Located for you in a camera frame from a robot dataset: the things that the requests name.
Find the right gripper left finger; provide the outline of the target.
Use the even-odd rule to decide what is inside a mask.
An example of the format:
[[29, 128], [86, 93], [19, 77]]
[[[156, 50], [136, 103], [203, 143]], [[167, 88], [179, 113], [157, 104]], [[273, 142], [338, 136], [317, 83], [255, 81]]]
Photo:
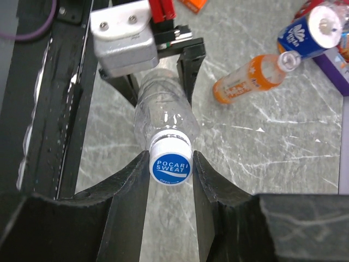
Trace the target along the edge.
[[149, 152], [72, 198], [1, 194], [1, 261], [138, 261]]

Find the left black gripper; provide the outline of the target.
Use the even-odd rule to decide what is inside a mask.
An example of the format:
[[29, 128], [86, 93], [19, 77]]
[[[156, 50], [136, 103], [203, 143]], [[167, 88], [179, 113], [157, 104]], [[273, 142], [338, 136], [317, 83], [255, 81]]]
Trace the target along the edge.
[[[175, 25], [176, 11], [173, 1], [149, 1], [151, 29], [159, 58], [180, 55], [177, 61], [179, 78], [190, 105], [198, 72], [206, 57], [203, 38], [193, 38], [187, 25]], [[99, 69], [102, 80], [116, 89], [133, 107], [138, 102], [139, 83], [134, 74], [112, 78]]]

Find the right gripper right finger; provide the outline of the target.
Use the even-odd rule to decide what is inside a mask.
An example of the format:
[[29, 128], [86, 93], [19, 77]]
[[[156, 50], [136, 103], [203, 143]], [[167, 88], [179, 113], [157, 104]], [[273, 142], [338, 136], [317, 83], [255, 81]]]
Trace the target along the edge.
[[201, 261], [348, 261], [348, 196], [251, 195], [194, 153]]

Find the orange drink bottle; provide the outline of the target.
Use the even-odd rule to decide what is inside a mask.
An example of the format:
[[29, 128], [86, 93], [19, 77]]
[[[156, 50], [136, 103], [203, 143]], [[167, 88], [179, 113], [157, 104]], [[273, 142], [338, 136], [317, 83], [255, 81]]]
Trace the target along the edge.
[[219, 79], [213, 85], [214, 98], [222, 104], [231, 104], [238, 97], [269, 91], [278, 87], [301, 61], [301, 56], [296, 51], [256, 56], [236, 71]]

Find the blue bottle cap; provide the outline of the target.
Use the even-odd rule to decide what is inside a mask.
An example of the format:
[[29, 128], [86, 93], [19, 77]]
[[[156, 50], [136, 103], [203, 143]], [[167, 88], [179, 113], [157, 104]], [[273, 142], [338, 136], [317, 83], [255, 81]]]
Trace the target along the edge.
[[149, 152], [149, 171], [158, 183], [177, 186], [190, 178], [193, 151], [183, 132], [167, 129], [156, 133], [151, 139]]

